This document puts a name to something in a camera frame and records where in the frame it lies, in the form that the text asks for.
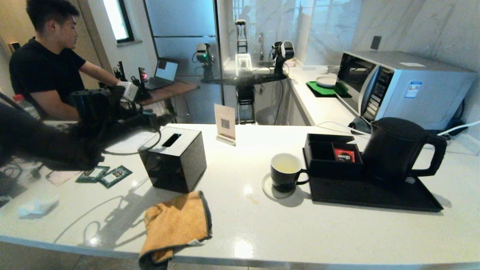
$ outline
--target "black tissue box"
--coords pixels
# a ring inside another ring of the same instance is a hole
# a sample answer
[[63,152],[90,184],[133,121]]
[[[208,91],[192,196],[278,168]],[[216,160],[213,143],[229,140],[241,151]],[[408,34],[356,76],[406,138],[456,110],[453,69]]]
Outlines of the black tissue box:
[[152,185],[180,193],[191,192],[207,168],[202,132],[164,127],[161,133],[162,138],[155,147],[148,151],[141,151],[145,147],[139,149]]
[[[363,171],[363,161],[352,136],[307,134],[305,141],[305,163],[310,176],[329,179],[358,178]],[[334,148],[353,151],[355,162],[337,161]]]

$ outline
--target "sink faucet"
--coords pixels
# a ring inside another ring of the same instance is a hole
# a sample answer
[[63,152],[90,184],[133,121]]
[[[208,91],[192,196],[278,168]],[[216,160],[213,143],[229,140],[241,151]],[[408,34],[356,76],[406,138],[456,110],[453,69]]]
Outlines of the sink faucet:
[[260,42],[260,61],[264,59],[264,33],[260,32],[258,35],[258,42]]

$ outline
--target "black mug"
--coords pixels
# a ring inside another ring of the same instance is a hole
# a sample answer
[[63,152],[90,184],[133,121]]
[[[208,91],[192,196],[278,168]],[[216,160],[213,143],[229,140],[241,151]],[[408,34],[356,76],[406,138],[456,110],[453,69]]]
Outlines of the black mug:
[[[371,125],[372,136],[361,156],[369,176],[398,183],[409,176],[429,176],[437,172],[447,147],[445,138],[400,118],[385,117]],[[435,147],[430,167],[412,170],[425,144]]]
[[309,179],[298,182],[302,172],[308,174],[307,170],[301,168],[300,159],[292,154],[277,154],[270,162],[273,187],[279,192],[290,192],[296,185],[308,183]]

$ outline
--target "laptop screen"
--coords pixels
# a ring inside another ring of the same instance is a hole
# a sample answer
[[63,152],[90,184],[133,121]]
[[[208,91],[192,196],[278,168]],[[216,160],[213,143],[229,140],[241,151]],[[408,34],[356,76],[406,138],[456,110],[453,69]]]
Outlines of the laptop screen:
[[177,67],[177,63],[165,59],[158,59],[155,77],[173,81],[175,80],[175,75],[177,74]]

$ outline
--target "floor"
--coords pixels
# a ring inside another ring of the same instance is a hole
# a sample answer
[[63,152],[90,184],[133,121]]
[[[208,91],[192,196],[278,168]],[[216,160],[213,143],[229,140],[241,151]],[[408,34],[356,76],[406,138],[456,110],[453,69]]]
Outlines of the floor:
[[[0,242],[0,269],[139,270],[140,268],[138,267],[138,261],[136,259],[85,256]],[[168,269],[267,270],[254,267],[229,267],[183,263],[170,263]]]

